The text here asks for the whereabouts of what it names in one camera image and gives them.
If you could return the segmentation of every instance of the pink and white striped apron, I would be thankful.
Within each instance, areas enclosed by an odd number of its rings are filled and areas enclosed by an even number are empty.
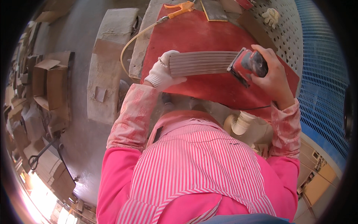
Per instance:
[[[158,126],[134,168],[128,201],[117,223],[157,223],[174,199],[195,193],[217,193],[245,205],[250,214],[276,216],[265,194],[263,177],[252,149],[207,119],[191,118],[162,130]],[[205,221],[220,202],[190,220]]]

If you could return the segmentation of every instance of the red work surface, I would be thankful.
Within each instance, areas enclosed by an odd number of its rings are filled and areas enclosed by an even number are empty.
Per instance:
[[[176,10],[163,6],[158,18]],[[230,22],[208,22],[204,12],[198,10],[183,13],[154,27],[144,59],[141,83],[158,57],[166,51],[240,51],[242,47],[252,50],[251,44],[257,42],[245,30]],[[285,67],[290,89],[295,95],[299,77],[283,60],[278,59]],[[187,78],[186,82],[171,86],[165,92],[218,102],[231,109],[247,111],[267,121],[271,120],[269,107],[246,110],[270,105],[270,97],[255,84],[250,83],[247,89],[230,73]]]

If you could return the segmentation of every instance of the concrete floor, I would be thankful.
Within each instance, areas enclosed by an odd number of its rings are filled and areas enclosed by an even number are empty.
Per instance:
[[[71,11],[51,25],[43,23],[36,40],[34,54],[59,51],[75,52],[71,91],[71,123],[61,136],[65,148],[64,161],[72,177],[79,177],[74,194],[89,205],[97,204],[101,179],[102,160],[111,126],[87,119],[87,82],[92,49],[98,28],[107,9],[139,8],[143,18],[149,0],[77,0]],[[129,77],[123,77],[129,84]],[[177,109],[188,109],[189,98],[174,96]],[[230,110],[217,103],[205,102],[211,115],[223,124]],[[158,120],[163,108],[160,98],[152,114],[150,129]]]

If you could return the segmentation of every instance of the bare hand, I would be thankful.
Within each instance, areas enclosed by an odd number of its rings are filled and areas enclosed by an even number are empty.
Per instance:
[[[278,109],[284,110],[294,105],[295,100],[287,82],[285,68],[277,59],[275,52],[271,48],[265,49],[257,44],[252,44],[251,47],[262,54],[269,71],[263,78],[251,74],[252,82],[271,96]]]

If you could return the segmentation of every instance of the red sander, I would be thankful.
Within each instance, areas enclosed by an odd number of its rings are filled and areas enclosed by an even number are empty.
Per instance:
[[[248,82],[251,80],[250,74],[265,77],[269,68],[267,62],[258,51],[251,51],[243,47],[229,65],[227,71],[248,88],[250,86]]]

